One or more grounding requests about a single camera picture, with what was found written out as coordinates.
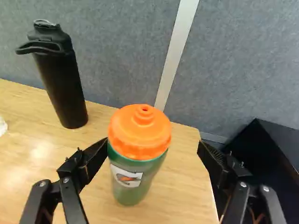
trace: orange cap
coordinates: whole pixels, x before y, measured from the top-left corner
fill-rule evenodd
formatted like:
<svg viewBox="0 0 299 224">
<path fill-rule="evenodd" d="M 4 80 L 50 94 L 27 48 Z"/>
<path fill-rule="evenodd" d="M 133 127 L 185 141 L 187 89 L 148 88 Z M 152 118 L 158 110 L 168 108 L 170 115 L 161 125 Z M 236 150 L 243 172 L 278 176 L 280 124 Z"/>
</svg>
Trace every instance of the orange cap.
<svg viewBox="0 0 299 224">
<path fill-rule="evenodd" d="M 150 160 L 166 151 L 171 124 L 166 115 L 147 104 L 133 104 L 112 116 L 108 139 L 115 151 L 133 160 Z"/>
</svg>

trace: green bottle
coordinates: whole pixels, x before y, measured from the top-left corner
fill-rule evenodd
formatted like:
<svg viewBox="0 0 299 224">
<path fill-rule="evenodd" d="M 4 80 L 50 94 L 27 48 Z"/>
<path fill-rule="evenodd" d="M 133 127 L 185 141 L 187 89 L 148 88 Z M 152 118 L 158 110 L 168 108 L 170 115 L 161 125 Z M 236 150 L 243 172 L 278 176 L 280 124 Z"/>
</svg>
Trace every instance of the green bottle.
<svg viewBox="0 0 299 224">
<path fill-rule="evenodd" d="M 128 105 L 112 116 L 107 150 L 119 203 L 135 205 L 146 196 L 170 141 L 169 119 L 150 105 Z"/>
</svg>

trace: table surface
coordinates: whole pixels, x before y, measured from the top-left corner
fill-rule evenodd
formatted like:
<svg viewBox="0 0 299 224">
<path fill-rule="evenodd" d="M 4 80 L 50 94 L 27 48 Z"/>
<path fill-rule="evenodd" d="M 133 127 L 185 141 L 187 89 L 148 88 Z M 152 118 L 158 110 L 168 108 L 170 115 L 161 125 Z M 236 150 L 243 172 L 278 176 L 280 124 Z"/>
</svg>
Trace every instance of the table surface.
<svg viewBox="0 0 299 224">
<path fill-rule="evenodd" d="M 46 91 L 0 79 L 0 116 L 8 131 L 0 137 L 0 223 L 19 222 L 31 186 L 58 180 L 56 169 L 77 149 L 107 136 L 116 108 L 87 101 L 88 123 L 63 128 Z M 119 205 L 111 192 L 106 160 L 80 197 L 91 224 L 218 223 L 207 170 L 196 154 L 199 131 L 172 123 L 172 142 L 146 198 L 138 205 Z M 53 223 L 65 223 L 61 204 Z"/>
</svg>

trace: white label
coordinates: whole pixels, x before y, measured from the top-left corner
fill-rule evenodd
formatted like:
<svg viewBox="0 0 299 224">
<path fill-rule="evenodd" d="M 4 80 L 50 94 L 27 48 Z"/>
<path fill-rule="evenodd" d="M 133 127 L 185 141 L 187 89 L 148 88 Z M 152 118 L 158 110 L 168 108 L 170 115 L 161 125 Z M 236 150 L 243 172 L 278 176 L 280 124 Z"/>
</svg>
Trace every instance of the white label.
<svg viewBox="0 0 299 224">
<path fill-rule="evenodd" d="M 140 185 L 143 173 L 128 172 L 113 164 L 110 164 L 110 168 L 112 175 L 122 186 L 127 188 L 136 188 Z"/>
</svg>

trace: black water bottle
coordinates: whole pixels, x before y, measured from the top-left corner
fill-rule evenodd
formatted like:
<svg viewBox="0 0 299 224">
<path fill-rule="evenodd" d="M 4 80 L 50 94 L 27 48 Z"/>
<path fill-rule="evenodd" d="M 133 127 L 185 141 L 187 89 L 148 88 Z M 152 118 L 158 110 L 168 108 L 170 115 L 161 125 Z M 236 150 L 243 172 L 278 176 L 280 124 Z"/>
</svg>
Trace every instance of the black water bottle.
<svg viewBox="0 0 299 224">
<path fill-rule="evenodd" d="M 16 53 L 33 53 L 61 124 L 70 129 L 85 125 L 87 110 L 70 36 L 59 24 L 35 20 L 28 39 Z"/>
</svg>

